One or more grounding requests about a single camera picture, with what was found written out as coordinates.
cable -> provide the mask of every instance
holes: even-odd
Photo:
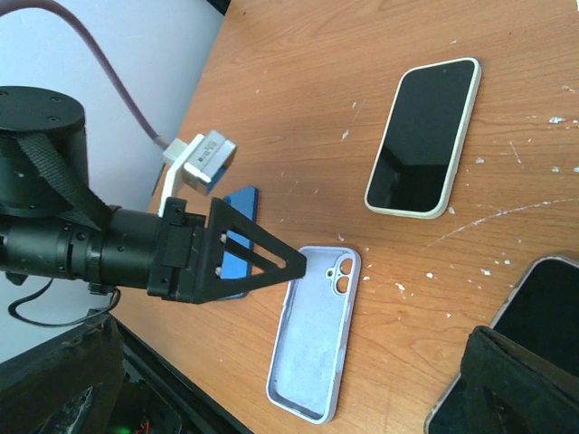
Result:
[[[84,24],[81,23],[81,21],[76,16],[74,16],[71,11],[66,9],[64,6],[59,5],[53,0],[0,0],[0,18],[6,14],[10,14],[11,12],[31,8],[43,9],[44,11],[51,12],[61,17],[62,20],[64,20],[70,27],[75,30],[75,32],[81,37],[84,43],[86,43],[86,45],[89,47],[92,54],[94,54],[97,62],[105,71],[107,77],[109,77],[110,82],[114,86],[115,90],[117,90],[120,97],[137,120],[138,124],[145,130],[147,135],[151,137],[151,139],[159,147],[161,147],[161,149],[167,149],[170,143],[164,137],[160,136],[153,129],[153,127],[151,127],[151,124],[148,123],[147,119],[138,108],[135,101],[131,98],[127,88],[125,88],[125,85],[120,80],[120,77],[113,69],[105,53],[99,47]]]
[[[47,324],[47,323],[41,323],[38,321],[33,321],[32,319],[28,319],[28,318],[21,316],[16,311],[16,308],[19,307],[20,305],[23,305],[24,303],[28,303],[29,301],[35,300],[36,298],[38,298],[39,296],[44,294],[48,290],[48,288],[51,287],[53,281],[54,281],[54,279],[51,278],[48,281],[48,283],[46,285],[44,285],[39,291],[31,294],[30,296],[19,298],[15,302],[11,303],[10,306],[8,306],[8,314],[10,314],[10,316],[12,318],[15,318],[19,321],[26,323],[26,324],[32,324],[33,326],[48,327],[48,328],[70,327],[70,326],[77,326],[78,324],[82,324],[85,321],[87,321],[91,318],[94,318],[95,316],[99,316],[99,315],[106,314],[106,313],[110,312],[112,309],[114,309],[117,306],[117,304],[120,301],[120,290],[118,288],[114,288],[109,304],[106,305],[105,307],[103,307],[102,309],[99,309],[99,311],[97,313],[86,315],[83,318],[79,318],[79,319],[76,319],[74,321],[70,321],[70,323],[64,323],[64,324]]]

phone screen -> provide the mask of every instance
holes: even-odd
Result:
[[[368,188],[370,206],[411,212],[436,208],[474,72],[473,61],[460,60],[403,77]]]
[[[579,377],[579,268],[560,259],[537,263],[493,328]],[[459,378],[432,417],[429,434],[469,432],[464,389]],[[526,433],[524,427],[512,432]]]

blue phone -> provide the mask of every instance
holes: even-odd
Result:
[[[242,190],[231,193],[223,198],[228,204],[239,211],[252,222],[257,221],[257,199],[258,190],[255,187],[245,187]],[[227,236],[232,240],[239,242],[246,249],[253,249],[253,243],[242,235],[228,231]],[[231,253],[225,252],[223,255],[223,264],[221,278],[246,278],[252,273],[252,265],[243,259],[239,259]],[[246,292],[235,296],[223,298],[230,300],[232,298],[241,298],[247,295]]]

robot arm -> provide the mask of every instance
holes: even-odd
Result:
[[[235,150],[219,133],[166,150],[173,165],[156,215],[107,206],[89,189],[78,101],[51,90],[0,87],[0,114],[0,270],[13,283],[29,275],[79,278],[199,304],[305,274],[303,255],[224,201],[213,199],[205,227],[205,216],[186,212],[186,202],[173,197],[182,183],[209,193],[219,180]],[[285,267],[245,249],[227,231]],[[221,279],[225,251],[263,272]]]

wooden tabletop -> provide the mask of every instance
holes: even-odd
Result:
[[[421,432],[472,328],[533,259],[577,252],[578,46],[575,0],[233,0],[179,136],[239,145],[214,194],[255,185],[271,233],[361,254],[336,417],[314,426],[266,397],[286,285],[202,306],[125,289],[117,317],[255,432]],[[482,81],[452,211],[369,212],[398,80],[463,56]]]

